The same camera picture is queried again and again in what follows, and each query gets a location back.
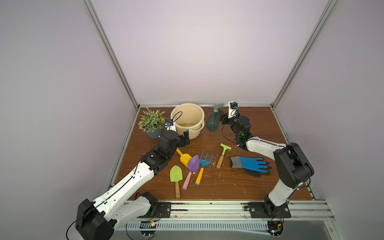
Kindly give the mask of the yellow plastic scoop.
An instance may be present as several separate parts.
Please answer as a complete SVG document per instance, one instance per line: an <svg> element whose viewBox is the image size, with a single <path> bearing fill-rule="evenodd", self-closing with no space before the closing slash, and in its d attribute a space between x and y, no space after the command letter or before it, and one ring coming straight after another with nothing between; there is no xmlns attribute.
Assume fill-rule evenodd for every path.
<svg viewBox="0 0 384 240"><path fill-rule="evenodd" d="M179 148L176 149L176 152L180 155L180 161L185 166L188 167L191 156L189 154L183 154Z"/></svg>

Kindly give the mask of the teal spray bottle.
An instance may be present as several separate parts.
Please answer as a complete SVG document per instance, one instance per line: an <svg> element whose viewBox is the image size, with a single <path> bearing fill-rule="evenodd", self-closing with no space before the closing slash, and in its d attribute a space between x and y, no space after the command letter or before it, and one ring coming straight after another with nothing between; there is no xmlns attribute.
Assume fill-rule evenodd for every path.
<svg viewBox="0 0 384 240"><path fill-rule="evenodd" d="M214 131L217 130L219 127L219 109L224 107L225 103L216 104L213 106L214 110L213 113L210 115L207 121L207 129Z"/></svg>

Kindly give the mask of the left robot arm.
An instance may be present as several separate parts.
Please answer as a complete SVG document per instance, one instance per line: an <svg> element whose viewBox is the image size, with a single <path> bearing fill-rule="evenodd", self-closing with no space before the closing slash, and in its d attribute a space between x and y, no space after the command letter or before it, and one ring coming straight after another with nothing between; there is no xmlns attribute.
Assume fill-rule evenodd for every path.
<svg viewBox="0 0 384 240"><path fill-rule="evenodd" d="M114 187L95 200L85 199L78 206L74 226L84 240L109 240L121 226L138 217L153 213L157 200L144 193L136 200L128 199L145 183L168 166L176 150L190 144L189 132L179 135L167 130L138 164Z"/></svg>

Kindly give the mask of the purple trowel pink handle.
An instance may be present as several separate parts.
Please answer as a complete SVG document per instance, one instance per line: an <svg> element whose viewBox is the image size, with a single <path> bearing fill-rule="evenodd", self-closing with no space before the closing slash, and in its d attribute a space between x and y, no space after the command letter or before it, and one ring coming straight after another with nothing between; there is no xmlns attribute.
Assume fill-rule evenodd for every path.
<svg viewBox="0 0 384 240"><path fill-rule="evenodd" d="M200 157L199 155L194 155L188 162L189 173L182 186L183 190L186 190L188 188L192 173L196 172L199 169L199 166L200 166Z"/></svg>

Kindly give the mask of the green trowel wooden handle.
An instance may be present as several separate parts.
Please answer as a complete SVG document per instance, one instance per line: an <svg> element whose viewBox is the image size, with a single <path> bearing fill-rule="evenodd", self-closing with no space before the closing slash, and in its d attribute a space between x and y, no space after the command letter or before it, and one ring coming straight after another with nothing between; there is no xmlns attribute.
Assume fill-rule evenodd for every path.
<svg viewBox="0 0 384 240"><path fill-rule="evenodd" d="M183 179L183 172L182 169L174 165L171 170L170 170L170 180L171 182L175 183L175 196L176 199L181 198L181 193L180 193L180 181Z"/></svg>

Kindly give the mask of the blue fork yellow handle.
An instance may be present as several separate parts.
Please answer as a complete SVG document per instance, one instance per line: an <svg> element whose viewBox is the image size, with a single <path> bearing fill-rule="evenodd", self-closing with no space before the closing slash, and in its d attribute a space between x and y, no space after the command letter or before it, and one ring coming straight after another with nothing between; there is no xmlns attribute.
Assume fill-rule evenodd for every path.
<svg viewBox="0 0 384 240"><path fill-rule="evenodd" d="M203 172L204 172L205 167L209 166L212 162L212 159L213 159L213 154L209 154L209 152L207 152L205 159L203 159L203 156L204 156L204 151L202 151L202 155L200 157L201 168L200 168L200 171L198 173L197 179L195 181L195 185L197 185L197 186L199 186L201 183L201 179L203 177Z"/></svg>

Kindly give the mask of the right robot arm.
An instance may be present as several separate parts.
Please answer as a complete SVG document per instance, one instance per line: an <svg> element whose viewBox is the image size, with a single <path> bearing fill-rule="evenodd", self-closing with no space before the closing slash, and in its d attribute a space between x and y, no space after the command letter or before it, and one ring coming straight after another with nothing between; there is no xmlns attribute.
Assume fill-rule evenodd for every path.
<svg viewBox="0 0 384 240"><path fill-rule="evenodd" d="M284 210L289 197L306 181L310 181L315 171L300 146L296 143L278 144L253 136L250 120L239 113L238 107L229 107L229 112L218 110L223 125L229 125L239 148L261 154L275 161L279 180L265 197L265 213L269 216Z"/></svg>

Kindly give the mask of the green rake wooden handle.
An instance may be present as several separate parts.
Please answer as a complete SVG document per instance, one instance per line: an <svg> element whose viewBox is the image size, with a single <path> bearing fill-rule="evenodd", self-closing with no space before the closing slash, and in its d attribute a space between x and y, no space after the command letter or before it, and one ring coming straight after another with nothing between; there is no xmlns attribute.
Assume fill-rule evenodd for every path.
<svg viewBox="0 0 384 240"><path fill-rule="evenodd" d="M222 166L222 163L224 161L225 153L227 150L231 150L232 148L230 146L227 146L225 144L220 144L220 146L223 148L222 154L220 155L220 158L217 163L217 169L220 169Z"/></svg>

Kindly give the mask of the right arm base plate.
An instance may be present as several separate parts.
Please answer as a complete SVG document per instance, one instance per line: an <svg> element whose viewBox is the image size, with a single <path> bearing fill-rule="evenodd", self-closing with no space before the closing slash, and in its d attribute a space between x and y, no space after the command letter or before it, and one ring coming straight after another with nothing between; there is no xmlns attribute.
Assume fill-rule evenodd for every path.
<svg viewBox="0 0 384 240"><path fill-rule="evenodd" d="M291 212L288 204L283 204L280 207L275 207L273 204L266 202L250 202L245 207L245 210L250 212L251 218L291 218Z"/></svg>

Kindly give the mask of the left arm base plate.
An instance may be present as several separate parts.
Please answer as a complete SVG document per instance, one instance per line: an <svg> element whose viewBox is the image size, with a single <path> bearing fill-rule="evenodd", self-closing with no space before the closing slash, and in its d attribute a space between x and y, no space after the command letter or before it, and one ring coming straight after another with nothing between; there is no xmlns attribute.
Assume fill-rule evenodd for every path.
<svg viewBox="0 0 384 240"><path fill-rule="evenodd" d="M150 210L147 214L138 217L139 219L161 219L161 218L170 218L171 215L171 202L158 202L155 205L150 207Z"/></svg>

